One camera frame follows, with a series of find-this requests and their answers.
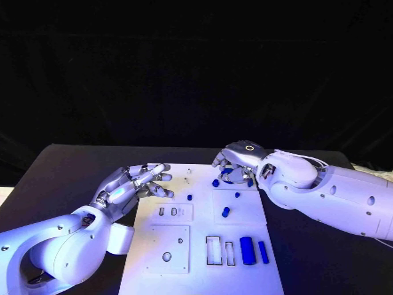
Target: small blue piece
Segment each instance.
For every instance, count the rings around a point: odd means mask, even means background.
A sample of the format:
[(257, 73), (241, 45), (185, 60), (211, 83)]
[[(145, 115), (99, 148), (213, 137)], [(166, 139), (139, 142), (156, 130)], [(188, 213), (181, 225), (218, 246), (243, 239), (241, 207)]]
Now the small blue piece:
[(231, 169), (231, 168), (226, 168), (226, 169), (221, 171), (221, 174), (230, 174), (230, 172), (233, 172), (233, 169)]
[(254, 245), (252, 244), (252, 238), (243, 237), (239, 239), (240, 241), (240, 250), (243, 252), (243, 264), (252, 266), (256, 264), (256, 253), (254, 253)]
[(262, 252), (263, 263), (267, 264), (269, 257), (267, 257), (265, 242), (259, 242), (259, 247), (260, 247), (260, 252)]
[(227, 216), (228, 216), (228, 212), (230, 212), (230, 207), (224, 207), (224, 210), (223, 210), (221, 216), (223, 216), (223, 217), (227, 217)]

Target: black backdrop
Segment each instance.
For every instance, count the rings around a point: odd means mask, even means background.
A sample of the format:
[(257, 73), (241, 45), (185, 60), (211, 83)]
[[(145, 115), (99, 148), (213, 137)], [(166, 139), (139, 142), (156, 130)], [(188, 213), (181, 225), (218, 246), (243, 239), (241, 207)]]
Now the black backdrop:
[(239, 139), (393, 168), (393, 1), (0, 0), (0, 184), (51, 143)]

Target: rectangular hole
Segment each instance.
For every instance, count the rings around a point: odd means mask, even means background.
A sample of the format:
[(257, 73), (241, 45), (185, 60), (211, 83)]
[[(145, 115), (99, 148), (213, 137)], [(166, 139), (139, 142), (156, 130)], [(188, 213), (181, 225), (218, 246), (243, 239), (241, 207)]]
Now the rectangular hole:
[(234, 266), (233, 242), (226, 242), (227, 266)]
[(207, 264), (210, 266), (221, 266), (223, 257), (221, 257), (220, 237), (207, 237), (205, 243), (207, 243)]

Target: white robotic arm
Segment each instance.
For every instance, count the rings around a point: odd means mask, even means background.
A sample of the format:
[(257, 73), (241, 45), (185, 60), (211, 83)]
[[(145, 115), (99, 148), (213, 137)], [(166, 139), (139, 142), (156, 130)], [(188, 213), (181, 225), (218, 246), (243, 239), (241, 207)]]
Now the white robotic arm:
[[(114, 221), (132, 210), (139, 197), (174, 197), (174, 192), (152, 182), (171, 180), (162, 173), (168, 170), (165, 164), (117, 169), (88, 206), (0, 233), (0, 294), (58, 294), (93, 275), (106, 251), (127, 254), (135, 229)], [(21, 272), (28, 252), (42, 270), (34, 280)]]
[(393, 182), (302, 155), (279, 150), (267, 154), (250, 141), (231, 143), (213, 166), (223, 170), (228, 162), (234, 170), (221, 180), (241, 182), (253, 173), (279, 207), (351, 234), (393, 241)]

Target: black table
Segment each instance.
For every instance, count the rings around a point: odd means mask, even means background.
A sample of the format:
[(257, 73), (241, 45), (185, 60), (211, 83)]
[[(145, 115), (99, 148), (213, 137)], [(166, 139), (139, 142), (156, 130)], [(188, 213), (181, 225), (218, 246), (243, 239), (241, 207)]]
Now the black table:
[[(210, 164), (218, 150), (48, 146), (0, 207), (0, 232), (70, 214), (90, 202), (101, 180), (119, 167), (148, 162)], [(296, 153), (351, 168), (340, 152)], [(285, 294), (393, 294), (393, 250), (299, 211), (280, 209), (260, 193)], [(120, 223), (133, 225), (136, 210)], [(93, 277), (64, 294), (117, 294), (125, 263), (126, 256), (107, 253)]]

